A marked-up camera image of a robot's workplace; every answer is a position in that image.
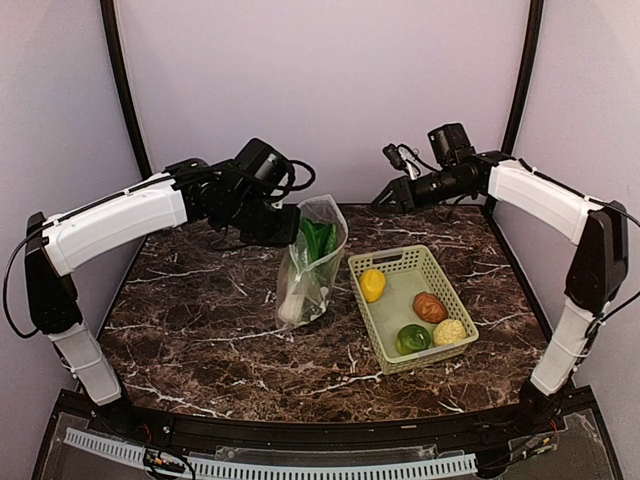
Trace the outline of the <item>green yellow pepper toy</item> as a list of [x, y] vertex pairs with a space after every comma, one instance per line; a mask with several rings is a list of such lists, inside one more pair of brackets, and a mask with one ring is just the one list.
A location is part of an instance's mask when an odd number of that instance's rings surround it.
[[396, 335], [396, 350], [400, 355], [409, 355], [427, 350], [431, 346], [431, 335], [422, 326], [407, 325]]

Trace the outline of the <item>cream cauliflower toy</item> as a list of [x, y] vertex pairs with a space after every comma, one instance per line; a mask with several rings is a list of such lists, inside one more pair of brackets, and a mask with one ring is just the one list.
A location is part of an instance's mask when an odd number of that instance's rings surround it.
[[467, 337], [464, 324], [460, 320], [445, 319], [433, 331], [433, 344], [436, 347], [454, 344]]

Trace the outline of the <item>green cucumber toy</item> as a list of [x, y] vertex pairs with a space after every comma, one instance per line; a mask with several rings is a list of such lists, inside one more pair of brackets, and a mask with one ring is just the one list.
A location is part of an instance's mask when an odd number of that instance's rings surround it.
[[337, 259], [338, 224], [318, 223], [303, 217], [300, 230], [304, 235], [301, 251], [302, 265], [307, 267], [320, 261], [313, 273], [322, 284], [328, 285], [333, 276], [334, 263]]

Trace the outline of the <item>clear polka dot zip bag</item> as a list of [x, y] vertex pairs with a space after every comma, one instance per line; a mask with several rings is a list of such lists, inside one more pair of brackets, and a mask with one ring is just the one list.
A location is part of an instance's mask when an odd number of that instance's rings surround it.
[[275, 319], [282, 330], [307, 325], [327, 312], [349, 236], [333, 196], [309, 198], [298, 208], [298, 236], [288, 246], [278, 276]]

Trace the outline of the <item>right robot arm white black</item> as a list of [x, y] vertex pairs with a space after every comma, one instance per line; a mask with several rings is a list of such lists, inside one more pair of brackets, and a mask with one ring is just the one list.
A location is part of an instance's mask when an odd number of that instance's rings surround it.
[[627, 276], [628, 216], [623, 206], [563, 186], [500, 151], [462, 148], [427, 175], [415, 169], [405, 145], [389, 144], [383, 154], [401, 175], [374, 199], [378, 209], [408, 213], [455, 197], [485, 195], [529, 214], [574, 246], [560, 319], [530, 377], [541, 394], [557, 393], [587, 357]]

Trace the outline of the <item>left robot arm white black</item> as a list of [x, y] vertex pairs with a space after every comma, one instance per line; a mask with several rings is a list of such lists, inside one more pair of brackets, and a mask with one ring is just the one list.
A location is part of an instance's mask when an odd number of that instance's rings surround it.
[[293, 162], [274, 153], [248, 164], [190, 159], [74, 211], [33, 217], [24, 258], [30, 319], [117, 434], [134, 435], [141, 415], [123, 399], [125, 388], [84, 320], [76, 271], [152, 233], [200, 220], [236, 230], [245, 244], [287, 246], [299, 211], [277, 203], [295, 179]]

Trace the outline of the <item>yellow lemon toy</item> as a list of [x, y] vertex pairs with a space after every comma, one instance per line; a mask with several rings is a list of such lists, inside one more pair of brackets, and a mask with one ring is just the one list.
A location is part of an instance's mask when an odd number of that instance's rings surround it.
[[384, 294], [386, 277], [378, 269], [368, 269], [360, 276], [359, 285], [365, 301], [374, 303]]

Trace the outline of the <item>green plastic basket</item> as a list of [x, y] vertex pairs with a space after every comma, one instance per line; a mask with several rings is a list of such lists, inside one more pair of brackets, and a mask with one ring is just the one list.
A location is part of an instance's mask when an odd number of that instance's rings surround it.
[[[428, 247], [413, 245], [353, 255], [348, 267], [352, 290], [383, 374], [450, 359], [478, 340], [476, 325]], [[361, 276], [371, 269], [380, 271], [386, 279], [381, 298], [372, 303], [365, 299], [360, 286]], [[425, 350], [403, 355], [396, 345], [402, 328], [419, 325], [429, 333], [436, 329], [434, 323], [420, 319], [414, 311], [413, 302], [420, 293], [435, 295], [444, 304], [448, 318], [462, 324], [464, 336], [448, 345], [432, 344]]]

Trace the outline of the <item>brown bun toy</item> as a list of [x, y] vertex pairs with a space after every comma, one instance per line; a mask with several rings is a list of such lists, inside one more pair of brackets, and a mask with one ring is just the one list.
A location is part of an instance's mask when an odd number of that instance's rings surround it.
[[439, 298], [432, 293], [420, 292], [413, 300], [414, 313], [428, 323], [440, 323], [448, 318], [448, 310]]

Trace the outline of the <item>bok choy toy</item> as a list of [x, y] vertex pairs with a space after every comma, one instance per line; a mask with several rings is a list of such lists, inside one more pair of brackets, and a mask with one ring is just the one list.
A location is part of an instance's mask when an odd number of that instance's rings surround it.
[[295, 329], [311, 323], [326, 312], [329, 287], [334, 279], [333, 274], [328, 285], [317, 280], [313, 269], [320, 264], [320, 261], [307, 267], [302, 265], [303, 242], [304, 235], [299, 225], [298, 237], [290, 247], [287, 258], [289, 263], [286, 265], [284, 299], [277, 310], [278, 320], [287, 329]]

